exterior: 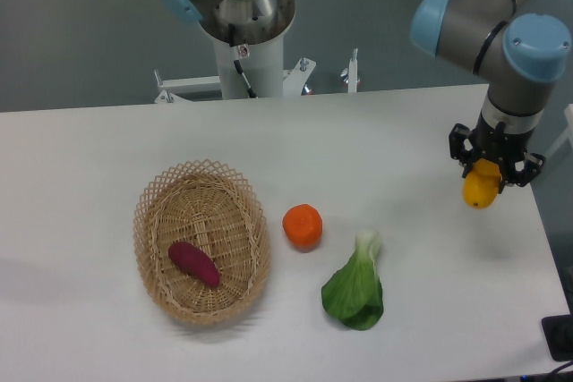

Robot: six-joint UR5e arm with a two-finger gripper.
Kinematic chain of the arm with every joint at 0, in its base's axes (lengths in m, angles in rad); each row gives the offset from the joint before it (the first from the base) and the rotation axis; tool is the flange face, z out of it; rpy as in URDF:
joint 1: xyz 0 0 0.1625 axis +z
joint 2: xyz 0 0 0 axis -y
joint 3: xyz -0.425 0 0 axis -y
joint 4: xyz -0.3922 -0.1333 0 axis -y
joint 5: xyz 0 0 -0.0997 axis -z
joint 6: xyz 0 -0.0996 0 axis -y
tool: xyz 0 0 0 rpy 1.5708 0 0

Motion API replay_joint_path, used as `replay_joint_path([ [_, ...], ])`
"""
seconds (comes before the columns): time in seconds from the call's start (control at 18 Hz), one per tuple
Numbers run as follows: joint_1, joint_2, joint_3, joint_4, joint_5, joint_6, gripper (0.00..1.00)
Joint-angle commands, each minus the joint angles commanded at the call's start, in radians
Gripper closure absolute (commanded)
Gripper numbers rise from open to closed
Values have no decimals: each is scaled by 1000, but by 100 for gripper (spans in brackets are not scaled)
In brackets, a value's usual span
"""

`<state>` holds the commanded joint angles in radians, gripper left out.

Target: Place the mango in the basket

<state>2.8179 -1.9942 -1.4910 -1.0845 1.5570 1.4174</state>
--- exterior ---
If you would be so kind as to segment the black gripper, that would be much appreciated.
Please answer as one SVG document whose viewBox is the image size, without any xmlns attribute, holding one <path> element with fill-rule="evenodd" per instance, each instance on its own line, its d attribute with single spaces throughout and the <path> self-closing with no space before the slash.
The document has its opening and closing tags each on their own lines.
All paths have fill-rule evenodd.
<svg viewBox="0 0 573 382">
<path fill-rule="evenodd" d="M 478 117 L 473 130 L 456 123 L 449 132 L 449 155 L 462 167 L 462 177 L 466 179 L 479 159 L 498 165 L 500 184 L 498 193 L 506 187 L 525 187 L 541 174 L 546 157 L 526 152 L 530 132 L 512 134 L 507 132 L 505 122 L 491 127 Z"/>
</svg>

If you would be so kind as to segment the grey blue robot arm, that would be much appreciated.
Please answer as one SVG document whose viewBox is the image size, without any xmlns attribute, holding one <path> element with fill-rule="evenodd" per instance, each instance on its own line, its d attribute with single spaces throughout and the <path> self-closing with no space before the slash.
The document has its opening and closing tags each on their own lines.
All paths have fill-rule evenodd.
<svg viewBox="0 0 573 382">
<path fill-rule="evenodd" d="M 410 26 L 425 53 L 488 84 L 473 129 L 449 133 L 449 153 L 463 168 L 464 190 L 524 187 L 545 158 L 526 146 L 572 50 L 568 27 L 546 14 L 518 14 L 528 0 L 423 0 Z"/>
</svg>

